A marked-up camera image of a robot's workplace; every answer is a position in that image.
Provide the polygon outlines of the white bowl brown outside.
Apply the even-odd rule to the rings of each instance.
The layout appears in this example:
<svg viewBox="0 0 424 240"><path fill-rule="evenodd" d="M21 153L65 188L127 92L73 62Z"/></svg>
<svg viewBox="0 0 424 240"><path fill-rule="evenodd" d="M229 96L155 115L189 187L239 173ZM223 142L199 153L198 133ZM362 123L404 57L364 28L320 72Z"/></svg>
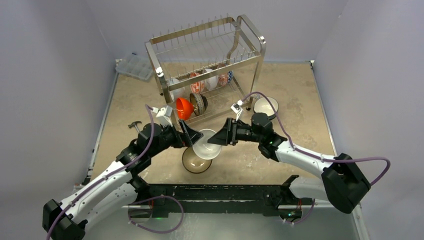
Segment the white bowl brown outside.
<svg viewBox="0 0 424 240"><path fill-rule="evenodd" d="M200 132L203 137L192 146L192 149L199 158L213 160L221 153L223 147L222 145L208 143L208 140L217 132L208 128L202 129Z"/></svg>

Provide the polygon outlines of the beige bowl brown rim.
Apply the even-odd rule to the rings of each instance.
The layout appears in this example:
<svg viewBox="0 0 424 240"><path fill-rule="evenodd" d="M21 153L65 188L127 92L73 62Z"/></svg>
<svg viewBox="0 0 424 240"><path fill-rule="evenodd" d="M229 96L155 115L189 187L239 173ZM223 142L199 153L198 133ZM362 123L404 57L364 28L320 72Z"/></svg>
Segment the beige bowl brown rim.
<svg viewBox="0 0 424 240"><path fill-rule="evenodd" d="M181 161L183 167L193 174L201 174L207 171L213 162L212 160L205 160L198 157L191 147L184 150Z"/></svg>

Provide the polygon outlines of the beige bowl dark patterned outside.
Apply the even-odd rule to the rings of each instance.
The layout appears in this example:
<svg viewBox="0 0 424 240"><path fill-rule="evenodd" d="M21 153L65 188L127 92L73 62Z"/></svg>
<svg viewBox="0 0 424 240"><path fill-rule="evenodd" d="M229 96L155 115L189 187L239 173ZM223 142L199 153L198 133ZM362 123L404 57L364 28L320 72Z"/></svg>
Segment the beige bowl dark patterned outside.
<svg viewBox="0 0 424 240"><path fill-rule="evenodd" d="M190 93L189 101L194 107L193 112L196 116L203 115L209 105L207 98L200 93Z"/></svg>

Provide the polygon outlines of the orange white floral bowl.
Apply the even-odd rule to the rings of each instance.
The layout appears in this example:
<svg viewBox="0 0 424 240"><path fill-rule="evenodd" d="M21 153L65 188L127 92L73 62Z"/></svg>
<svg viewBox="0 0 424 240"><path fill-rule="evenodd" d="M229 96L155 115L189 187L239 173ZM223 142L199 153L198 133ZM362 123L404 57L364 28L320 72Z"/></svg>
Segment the orange white floral bowl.
<svg viewBox="0 0 424 240"><path fill-rule="evenodd" d="M197 77L199 75L201 75L199 72L192 72L190 74L190 78L194 78L194 77ZM190 85L190 90L191 90L192 93L202 94L204 89L205 89L204 80L194 82Z"/></svg>

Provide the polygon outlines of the orange diamond pattern bowl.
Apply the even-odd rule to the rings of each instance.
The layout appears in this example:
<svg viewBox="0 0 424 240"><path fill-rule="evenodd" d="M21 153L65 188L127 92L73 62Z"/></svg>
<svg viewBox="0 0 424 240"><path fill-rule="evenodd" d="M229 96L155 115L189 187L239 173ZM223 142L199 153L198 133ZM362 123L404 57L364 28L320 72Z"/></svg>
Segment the orange diamond pattern bowl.
<svg viewBox="0 0 424 240"><path fill-rule="evenodd" d="M218 83L220 86L226 86L228 85L234 77L234 73L232 70L228 71L227 73L222 73L218 75Z"/></svg>

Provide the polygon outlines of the stainless steel dish rack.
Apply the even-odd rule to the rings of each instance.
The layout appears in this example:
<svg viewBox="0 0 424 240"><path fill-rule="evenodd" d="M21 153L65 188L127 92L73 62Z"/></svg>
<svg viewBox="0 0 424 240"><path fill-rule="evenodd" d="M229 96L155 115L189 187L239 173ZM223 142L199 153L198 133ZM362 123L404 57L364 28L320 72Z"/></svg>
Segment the stainless steel dish rack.
<svg viewBox="0 0 424 240"><path fill-rule="evenodd" d="M203 115L192 114L189 124L205 122L231 112L231 105L243 101L243 110L253 107L255 85L266 53L263 34L248 18L225 16L155 36L145 43L147 56L161 96L175 107L177 91L183 97L190 85L233 71L232 81L213 90L204 88L208 107ZM192 72L199 76L190 78Z"/></svg>

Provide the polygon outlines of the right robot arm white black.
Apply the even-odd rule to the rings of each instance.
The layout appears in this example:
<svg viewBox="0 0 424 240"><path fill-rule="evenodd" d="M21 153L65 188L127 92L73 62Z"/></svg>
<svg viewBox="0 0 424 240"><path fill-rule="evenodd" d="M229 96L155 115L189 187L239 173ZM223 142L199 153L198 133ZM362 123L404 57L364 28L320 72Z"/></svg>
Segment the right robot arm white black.
<svg viewBox="0 0 424 240"><path fill-rule="evenodd" d="M222 129L207 140L209 144L220 146L234 146L238 141L258 143L265 158L293 165L316 176L310 184L298 177L283 187L280 196L288 204L299 198L320 199L330 202L340 212L350 214L371 188L349 155L322 155L291 145L287 138L274 131L273 123L265 113L255 113L250 124L229 117Z"/></svg>

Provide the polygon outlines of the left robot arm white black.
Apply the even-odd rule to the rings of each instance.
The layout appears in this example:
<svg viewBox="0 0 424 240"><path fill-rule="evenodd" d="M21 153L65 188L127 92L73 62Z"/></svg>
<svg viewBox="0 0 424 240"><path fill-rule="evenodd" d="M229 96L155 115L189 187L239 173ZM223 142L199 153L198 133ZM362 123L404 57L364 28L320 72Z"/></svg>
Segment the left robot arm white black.
<svg viewBox="0 0 424 240"><path fill-rule="evenodd" d="M162 151L193 146L204 135L179 120L181 131L172 124L146 124L109 167L73 195L61 201L51 199L43 207L42 227L50 240L81 240L89 224L88 214L107 196L129 197L138 205L151 195L150 185L139 177L152 158Z"/></svg>

